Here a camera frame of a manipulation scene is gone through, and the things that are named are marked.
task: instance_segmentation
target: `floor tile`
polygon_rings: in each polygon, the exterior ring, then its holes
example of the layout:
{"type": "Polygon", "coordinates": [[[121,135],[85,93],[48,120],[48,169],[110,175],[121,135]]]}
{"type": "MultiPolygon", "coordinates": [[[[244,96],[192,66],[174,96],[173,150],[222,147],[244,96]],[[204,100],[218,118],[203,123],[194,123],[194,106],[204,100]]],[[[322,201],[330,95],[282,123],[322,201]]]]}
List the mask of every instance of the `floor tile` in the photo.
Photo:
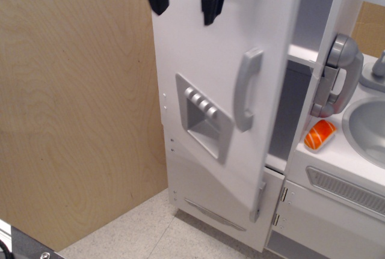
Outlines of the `floor tile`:
{"type": "Polygon", "coordinates": [[[178,211],[149,259],[281,259],[263,254],[212,228],[189,214],[178,211]]]}
{"type": "Polygon", "coordinates": [[[59,253],[67,259],[147,259],[176,211],[168,190],[162,191],[59,253]]]}

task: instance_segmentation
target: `hinge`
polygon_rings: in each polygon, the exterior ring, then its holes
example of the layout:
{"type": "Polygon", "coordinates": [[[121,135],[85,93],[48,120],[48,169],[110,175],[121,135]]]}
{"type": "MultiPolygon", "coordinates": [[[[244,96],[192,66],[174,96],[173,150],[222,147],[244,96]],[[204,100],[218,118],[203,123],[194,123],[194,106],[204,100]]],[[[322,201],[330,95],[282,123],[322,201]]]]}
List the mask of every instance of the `hinge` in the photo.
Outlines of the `hinge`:
{"type": "Polygon", "coordinates": [[[276,213],[276,216],[274,217],[274,220],[273,220],[273,225],[274,225],[274,226],[277,226],[278,220],[279,220],[279,214],[276,213]]]}
{"type": "Polygon", "coordinates": [[[283,202],[286,198],[286,194],[288,192],[288,189],[286,187],[283,188],[282,195],[281,195],[281,201],[283,202]]]}

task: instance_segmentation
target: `faucet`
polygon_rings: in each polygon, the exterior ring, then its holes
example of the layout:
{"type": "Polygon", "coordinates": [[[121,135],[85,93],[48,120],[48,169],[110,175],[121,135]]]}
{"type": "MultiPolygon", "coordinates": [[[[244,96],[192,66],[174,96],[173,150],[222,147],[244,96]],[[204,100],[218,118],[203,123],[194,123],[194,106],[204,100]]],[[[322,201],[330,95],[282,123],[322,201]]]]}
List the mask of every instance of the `faucet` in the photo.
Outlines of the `faucet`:
{"type": "Polygon", "coordinates": [[[385,93],[385,50],[376,62],[364,65],[360,83],[370,89],[385,93]]]}

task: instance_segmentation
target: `refrigerator door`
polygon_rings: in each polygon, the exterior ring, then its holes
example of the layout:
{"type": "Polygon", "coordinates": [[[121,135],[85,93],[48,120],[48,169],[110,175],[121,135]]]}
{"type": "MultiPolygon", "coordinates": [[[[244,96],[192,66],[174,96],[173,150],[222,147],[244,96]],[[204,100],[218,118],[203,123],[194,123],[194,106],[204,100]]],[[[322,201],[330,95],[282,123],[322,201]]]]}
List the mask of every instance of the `refrigerator door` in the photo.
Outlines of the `refrigerator door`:
{"type": "MultiPolygon", "coordinates": [[[[194,157],[189,164],[250,211],[251,221],[299,2],[225,0],[210,26],[203,24],[200,0],[170,0],[161,16],[153,15],[165,131],[194,157]]],[[[226,206],[211,211],[232,219],[226,206]]]]}

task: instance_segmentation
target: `white countertop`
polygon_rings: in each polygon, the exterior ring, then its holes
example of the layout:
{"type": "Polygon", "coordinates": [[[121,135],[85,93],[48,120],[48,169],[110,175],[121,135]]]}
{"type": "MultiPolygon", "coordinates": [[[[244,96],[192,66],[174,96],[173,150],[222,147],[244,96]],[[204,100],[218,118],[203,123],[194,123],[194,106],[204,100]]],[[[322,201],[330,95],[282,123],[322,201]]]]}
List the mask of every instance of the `white countertop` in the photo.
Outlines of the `white countertop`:
{"type": "MultiPolygon", "coordinates": [[[[365,56],[365,62],[373,62],[375,60],[376,58],[365,56]]],[[[376,166],[375,164],[367,161],[364,157],[359,155],[358,152],[356,152],[355,149],[353,149],[349,144],[342,130],[342,117],[346,109],[352,103],[370,97],[385,97],[385,93],[371,90],[359,84],[345,110],[340,114],[326,118],[326,120],[332,122],[337,127],[336,136],[325,146],[323,146],[323,148],[320,149],[316,154],[314,154],[307,150],[304,146],[303,142],[307,133],[306,132],[302,137],[299,145],[297,146],[297,151],[327,162],[352,174],[361,176],[362,178],[369,180],[372,183],[385,187],[385,169],[376,166]]],[[[319,120],[321,120],[321,118],[312,118],[308,125],[307,131],[309,131],[312,126],[314,126],[314,124],[319,120]]]]}

